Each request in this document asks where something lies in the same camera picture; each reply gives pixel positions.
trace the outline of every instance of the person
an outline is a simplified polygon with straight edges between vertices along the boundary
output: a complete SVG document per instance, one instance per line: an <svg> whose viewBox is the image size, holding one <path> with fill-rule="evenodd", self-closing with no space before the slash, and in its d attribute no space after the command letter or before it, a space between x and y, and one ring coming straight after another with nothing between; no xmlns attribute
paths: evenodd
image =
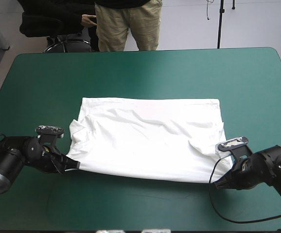
<svg viewBox="0 0 281 233"><path fill-rule="evenodd" d="M162 0L95 0L100 51L123 51L128 29L139 50L156 50Z"/></svg>
<svg viewBox="0 0 281 233"><path fill-rule="evenodd" d="M91 47L98 49L94 0L18 0L28 14L39 14L61 20L65 28L88 27Z"/></svg>

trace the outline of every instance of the metal stand leg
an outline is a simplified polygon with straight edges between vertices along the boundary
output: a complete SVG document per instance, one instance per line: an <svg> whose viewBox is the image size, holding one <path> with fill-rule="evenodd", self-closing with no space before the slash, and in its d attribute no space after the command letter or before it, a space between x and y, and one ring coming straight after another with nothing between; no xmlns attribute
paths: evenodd
<svg viewBox="0 0 281 233"><path fill-rule="evenodd" d="M217 48L220 48L220 37L222 31L222 20L223 20L223 13L224 10L224 0L220 0L220 9L219 9L219 26L218 26L218 39L217 39Z"/></svg>

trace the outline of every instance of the black chair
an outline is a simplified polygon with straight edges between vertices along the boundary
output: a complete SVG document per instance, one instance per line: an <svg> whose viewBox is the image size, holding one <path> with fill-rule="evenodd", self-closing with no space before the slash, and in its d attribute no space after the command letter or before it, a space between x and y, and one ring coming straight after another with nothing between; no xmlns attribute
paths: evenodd
<svg viewBox="0 0 281 233"><path fill-rule="evenodd" d="M25 10L22 1L18 2ZM68 43L85 43L89 46L88 51L92 51L90 42L83 39L68 38L71 34L81 33L82 28L80 24L78 27L65 27L63 21L59 19L24 12L22 14L22 24L19 27L19 31L27 37L47 36L48 41L52 41L52 39L49 40L49 37L53 38L53 43L43 51L44 53L60 45L63 47L64 52L68 52Z"/></svg>

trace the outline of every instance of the white floor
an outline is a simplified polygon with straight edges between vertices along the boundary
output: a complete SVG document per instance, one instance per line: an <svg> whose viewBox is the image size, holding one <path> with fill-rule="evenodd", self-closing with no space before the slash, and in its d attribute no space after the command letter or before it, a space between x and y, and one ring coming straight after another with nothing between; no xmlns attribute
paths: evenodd
<svg viewBox="0 0 281 233"><path fill-rule="evenodd" d="M210 49L217 46L220 0L163 0L159 50ZM281 58L281 0L225 1L221 48L273 47ZM19 32L22 9L16 0L0 0L0 30L10 49L0 62L0 87L14 58L21 53L42 52L45 38L26 38ZM137 50L128 37L125 50Z"/></svg>

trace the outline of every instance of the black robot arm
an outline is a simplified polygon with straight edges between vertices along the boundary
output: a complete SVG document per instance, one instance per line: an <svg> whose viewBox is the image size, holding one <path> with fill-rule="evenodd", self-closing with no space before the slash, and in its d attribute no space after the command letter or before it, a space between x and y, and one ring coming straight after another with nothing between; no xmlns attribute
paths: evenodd
<svg viewBox="0 0 281 233"><path fill-rule="evenodd" d="M217 189L251 189L265 182L281 195L281 146L253 153L248 139L239 137L218 144L219 151L230 151L234 165L222 178L214 182Z"/></svg>
<svg viewBox="0 0 281 233"><path fill-rule="evenodd" d="M38 126L37 136L12 136L0 141L0 194L6 192L24 165L46 173L63 173L78 169L80 163L63 155L56 147L64 129Z"/></svg>

